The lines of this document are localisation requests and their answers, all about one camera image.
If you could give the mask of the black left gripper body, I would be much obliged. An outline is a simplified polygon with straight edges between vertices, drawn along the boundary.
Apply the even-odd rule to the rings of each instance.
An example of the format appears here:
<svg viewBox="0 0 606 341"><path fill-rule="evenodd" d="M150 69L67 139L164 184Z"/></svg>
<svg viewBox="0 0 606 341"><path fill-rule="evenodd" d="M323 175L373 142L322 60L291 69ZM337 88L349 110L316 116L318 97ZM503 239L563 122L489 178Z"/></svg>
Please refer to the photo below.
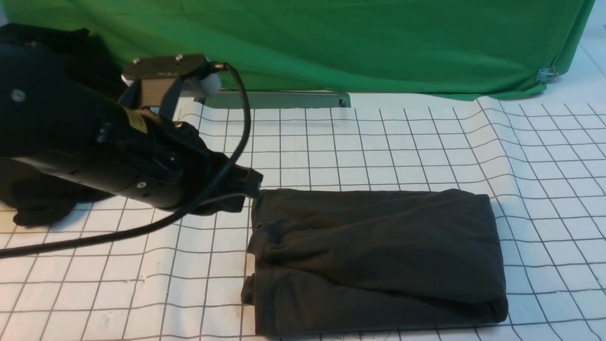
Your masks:
<svg viewBox="0 0 606 341"><path fill-rule="evenodd" d="M188 123L180 124L180 136L189 147L180 154L180 187L184 196L180 209L188 208L189 214L235 213L242 211L246 198L259 197L262 173L208 149Z"/></svg>

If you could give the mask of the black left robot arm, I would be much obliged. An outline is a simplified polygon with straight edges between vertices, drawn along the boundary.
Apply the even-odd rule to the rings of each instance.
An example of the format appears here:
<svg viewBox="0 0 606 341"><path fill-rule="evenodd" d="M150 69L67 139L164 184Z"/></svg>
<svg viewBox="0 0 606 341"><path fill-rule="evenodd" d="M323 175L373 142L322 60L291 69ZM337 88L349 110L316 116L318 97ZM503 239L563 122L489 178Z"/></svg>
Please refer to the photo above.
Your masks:
<svg viewBox="0 0 606 341"><path fill-rule="evenodd" d="M174 121L183 90L201 90L231 72L244 110L231 157L208 149L199 132ZM41 43L1 45L1 156L42 173L127 197L163 211L239 212L263 175L236 164L250 136L247 93L236 70L204 54L145 58L124 72L119 100L78 84Z"/></svg>

